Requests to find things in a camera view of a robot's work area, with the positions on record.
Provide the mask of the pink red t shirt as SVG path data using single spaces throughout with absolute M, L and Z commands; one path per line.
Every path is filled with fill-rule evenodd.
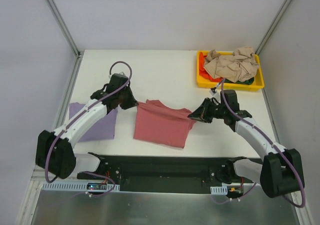
M 133 138 L 183 149 L 190 130 L 196 123 L 186 108 L 173 109 L 160 100 L 146 100 L 137 106 Z

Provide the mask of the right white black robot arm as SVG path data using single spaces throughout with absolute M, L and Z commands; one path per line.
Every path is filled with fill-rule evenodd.
M 300 153 L 294 148 L 287 149 L 272 141 L 257 126 L 252 115 L 240 109 L 234 90 L 222 91 L 220 100 L 215 97 L 205 98 L 188 118 L 207 124 L 213 119 L 223 120 L 225 125 L 255 150 L 262 161 L 257 163 L 244 156 L 231 158 L 216 173 L 218 181 L 231 184 L 246 178 L 259 184 L 269 198 L 304 191 L 305 181 Z

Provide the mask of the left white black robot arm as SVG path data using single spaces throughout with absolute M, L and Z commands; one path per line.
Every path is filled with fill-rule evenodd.
M 95 91 L 67 124 L 54 131 L 43 130 L 38 135 L 35 164 L 45 170 L 46 177 L 53 174 L 66 179 L 73 173 L 88 172 L 94 179 L 102 179 L 106 168 L 101 159 L 89 152 L 75 153 L 75 145 L 93 125 L 117 107 L 127 110 L 137 104 L 129 77 L 114 73 L 109 83 Z

